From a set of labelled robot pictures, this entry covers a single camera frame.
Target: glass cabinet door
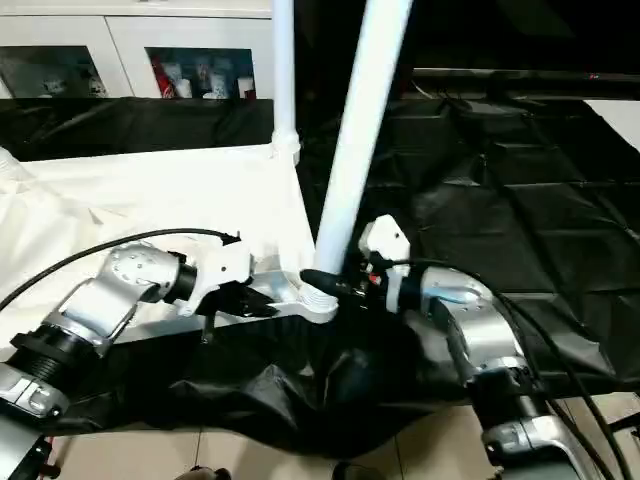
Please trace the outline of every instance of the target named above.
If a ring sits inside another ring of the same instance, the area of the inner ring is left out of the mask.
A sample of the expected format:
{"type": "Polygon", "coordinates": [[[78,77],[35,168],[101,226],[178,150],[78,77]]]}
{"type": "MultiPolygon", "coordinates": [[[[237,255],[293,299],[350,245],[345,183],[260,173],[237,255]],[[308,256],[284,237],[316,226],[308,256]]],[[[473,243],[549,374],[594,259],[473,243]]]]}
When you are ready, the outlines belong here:
{"type": "Polygon", "coordinates": [[[0,47],[0,79],[13,98],[105,98],[86,46],[0,47]]]}
{"type": "Polygon", "coordinates": [[[133,92],[155,98],[273,98],[269,19],[108,17],[133,92]]]}
{"type": "Polygon", "coordinates": [[[251,50],[147,47],[163,98],[256,98],[251,50]]]}
{"type": "Polygon", "coordinates": [[[131,93],[103,17],[0,17],[0,98],[131,93]]]}

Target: robotic arm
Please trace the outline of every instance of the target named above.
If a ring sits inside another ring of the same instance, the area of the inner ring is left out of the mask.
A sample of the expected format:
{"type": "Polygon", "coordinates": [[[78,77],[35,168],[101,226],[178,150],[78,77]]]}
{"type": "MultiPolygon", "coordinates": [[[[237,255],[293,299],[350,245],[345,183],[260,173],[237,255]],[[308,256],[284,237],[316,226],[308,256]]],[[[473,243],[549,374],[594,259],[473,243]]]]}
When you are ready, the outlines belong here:
{"type": "Polygon", "coordinates": [[[183,300],[180,313],[191,315],[220,288],[233,288],[237,298],[250,278],[251,256],[239,241],[212,249],[198,267],[149,244],[116,247],[95,278],[75,287],[35,331],[13,338],[16,352],[0,363],[0,479],[37,478],[51,448],[39,426],[65,412],[70,392],[106,355],[140,302],[183,300]]]}
{"type": "MultiPolygon", "coordinates": [[[[409,243],[389,216],[370,224],[359,246],[369,265],[357,288],[314,270],[303,271],[302,279],[373,308],[417,311],[446,332],[459,381],[484,430],[485,451],[491,463],[504,467],[502,478],[599,478],[582,446],[550,413],[508,313],[485,285],[454,269],[395,265],[408,256],[409,243]]],[[[50,451],[42,422],[65,412],[70,392],[108,352],[140,302],[181,300],[184,315],[276,314],[272,300],[253,290],[245,297],[253,304],[242,306],[239,292],[249,290],[244,283],[250,276],[251,256],[242,242],[212,249],[198,270],[180,254],[148,244],[113,249],[95,278],[78,285],[35,331],[14,337],[16,352],[0,363],[0,480],[39,475],[50,451]],[[262,297],[257,302],[256,295],[262,297]]]]}
{"type": "Polygon", "coordinates": [[[483,428],[487,456],[504,468],[501,478],[600,478],[573,434],[550,412],[506,309],[485,285],[450,268],[394,265],[408,257],[409,243],[390,216],[367,226],[359,248],[370,263],[357,288],[315,270],[303,271],[302,279],[372,308],[383,304],[392,313],[419,312],[423,321],[446,332],[459,381],[483,428]]]}

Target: wrinkled black tarp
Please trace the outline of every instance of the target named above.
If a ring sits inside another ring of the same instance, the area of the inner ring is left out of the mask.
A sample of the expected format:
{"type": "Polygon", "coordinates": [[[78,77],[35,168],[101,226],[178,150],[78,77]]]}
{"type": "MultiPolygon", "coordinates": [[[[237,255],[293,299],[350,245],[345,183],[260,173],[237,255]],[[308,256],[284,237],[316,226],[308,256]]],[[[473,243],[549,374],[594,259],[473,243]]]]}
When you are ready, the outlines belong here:
{"type": "MultiPolygon", "coordinates": [[[[41,160],[264,143],[272,124],[269,102],[127,99],[0,102],[0,125],[0,144],[41,160]]],[[[314,229],[338,126],[302,126],[298,173],[314,229]]],[[[358,229],[393,214],[414,255],[476,271],[535,315],[592,392],[636,390],[639,160],[581,102],[392,103],[358,229]]],[[[349,457],[465,400],[439,332],[341,308],[327,325],[290,317],[217,329],[206,344],[193,333],[116,346],[52,433],[204,424],[349,457]]],[[[553,391],[575,394],[523,334],[553,391]]]]}

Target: white pole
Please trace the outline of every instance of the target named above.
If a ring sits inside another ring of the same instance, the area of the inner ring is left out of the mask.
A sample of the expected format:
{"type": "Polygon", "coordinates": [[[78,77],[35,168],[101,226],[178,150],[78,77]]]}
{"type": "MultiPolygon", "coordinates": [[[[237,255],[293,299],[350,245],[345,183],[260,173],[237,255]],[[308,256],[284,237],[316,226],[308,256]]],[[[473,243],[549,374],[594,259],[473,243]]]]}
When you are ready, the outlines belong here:
{"type": "Polygon", "coordinates": [[[342,269],[412,1],[367,1],[316,242],[317,270],[342,269]]]}
{"type": "Polygon", "coordinates": [[[276,151],[296,155],[300,144],[296,132],[293,2],[294,0],[273,1],[275,89],[272,143],[276,151]]]}

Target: tile floor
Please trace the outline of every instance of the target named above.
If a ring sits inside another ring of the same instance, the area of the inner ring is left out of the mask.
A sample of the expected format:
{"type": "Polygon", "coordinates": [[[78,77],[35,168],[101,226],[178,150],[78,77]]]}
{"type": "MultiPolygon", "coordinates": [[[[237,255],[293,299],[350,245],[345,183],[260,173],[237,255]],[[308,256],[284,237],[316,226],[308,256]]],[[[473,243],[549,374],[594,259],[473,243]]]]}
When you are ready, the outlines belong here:
{"type": "MultiPolygon", "coordinates": [[[[640,401],[632,394],[599,396],[596,402],[609,421],[640,411],[640,401]]],[[[613,456],[586,407],[577,399],[563,403],[614,468],[613,456]]],[[[378,469],[389,480],[487,479],[495,470],[484,455],[479,433],[471,409],[454,407],[416,422],[355,461],[378,469]]],[[[640,443],[627,432],[616,436],[640,480],[640,443]]],[[[56,438],[54,455],[62,462],[61,480],[173,480],[196,463],[224,466],[234,480],[329,480],[333,468],[328,460],[290,455],[234,433],[206,429],[56,438]]]]}

